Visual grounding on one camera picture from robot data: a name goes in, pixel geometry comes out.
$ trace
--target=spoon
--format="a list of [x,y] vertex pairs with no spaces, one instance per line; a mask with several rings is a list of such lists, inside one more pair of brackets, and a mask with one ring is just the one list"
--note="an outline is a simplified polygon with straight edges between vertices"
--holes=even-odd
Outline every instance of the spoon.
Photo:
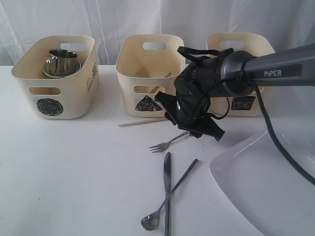
[[157,209],[157,211],[153,212],[150,215],[147,215],[141,220],[141,225],[145,230],[153,231],[158,227],[159,223],[159,215],[161,213],[161,210],[163,209],[165,203],[169,200],[171,195],[175,192],[175,190],[181,185],[181,183],[186,179],[186,177],[191,173],[191,171],[196,167],[199,160],[194,159],[192,164],[188,167],[186,172],[183,174],[183,176],[180,178],[180,180],[177,182],[177,184],[174,186],[174,188],[169,192],[167,197],[165,198],[164,202],[161,204],[161,206]]

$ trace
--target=metal fork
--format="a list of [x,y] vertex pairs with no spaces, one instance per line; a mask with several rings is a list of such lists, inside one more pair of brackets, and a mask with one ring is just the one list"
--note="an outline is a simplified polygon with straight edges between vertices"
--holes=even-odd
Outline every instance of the metal fork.
[[152,153],[163,152],[163,151],[167,150],[167,148],[171,142],[173,142],[174,140],[179,139],[180,137],[185,136],[187,134],[189,134],[189,131],[186,131],[186,132],[176,136],[174,139],[171,139],[167,143],[161,143],[161,144],[149,147],[149,148],[151,149]]

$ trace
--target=stainless steel cup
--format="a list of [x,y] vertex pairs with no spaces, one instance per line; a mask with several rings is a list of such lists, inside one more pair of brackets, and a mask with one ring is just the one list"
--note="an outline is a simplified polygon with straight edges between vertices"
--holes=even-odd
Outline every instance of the stainless steel cup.
[[49,51],[51,58],[46,62],[49,64],[47,73],[51,76],[65,77],[76,72],[78,55],[75,52],[64,49],[52,49]]

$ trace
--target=butter knife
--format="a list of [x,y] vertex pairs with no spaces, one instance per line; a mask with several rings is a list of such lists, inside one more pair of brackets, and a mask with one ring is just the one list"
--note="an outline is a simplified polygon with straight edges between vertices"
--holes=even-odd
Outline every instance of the butter knife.
[[[168,152],[164,159],[164,188],[165,196],[167,196],[171,190],[171,174],[172,174],[172,162],[171,153]],[[165,205],[165,223],[164,223],[164,236],[170,236],[170,201]]]

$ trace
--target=cream plastic basket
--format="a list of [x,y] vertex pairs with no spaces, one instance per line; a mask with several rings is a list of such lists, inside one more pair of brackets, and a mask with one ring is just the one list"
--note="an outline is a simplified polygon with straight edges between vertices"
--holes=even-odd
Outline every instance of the cream plastic basket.
[[[49,50],[62,44],[81,44],[75,51],[81,70],[60,79],[47,78],[42,67]],[[98,85],[95,40],[88,36],[50,36],[37,41],[11,71],[37,116],[46,119],[73,119],[84,115]]]
[[[165,43],[164,50],[146,50],[145,43]],[[124,42],[116,70],[126,111],[135,117],[163,117],[165,110],[154,101],[165,92],[175,95],[174,80],[185,67],[177,53],[181,38],[165,34],[140,34]]]
[[[263,36],[254,33],[215,33],[207,38],[208,49],[222,51],[233,47],[233,44],[241,44],[241,47],[234,48],[235,51],[244,50],[255,57],[274,53],[274,49]],[[271,87],[260,87],[261,96],[264,102],[268,102]],[[246,97],[229,97],[230,112],[229,116],[254,117],[261,114],[256,93]],[[228,108],[226,98],[211,98],[210,110],[216,114],[224,115]]]

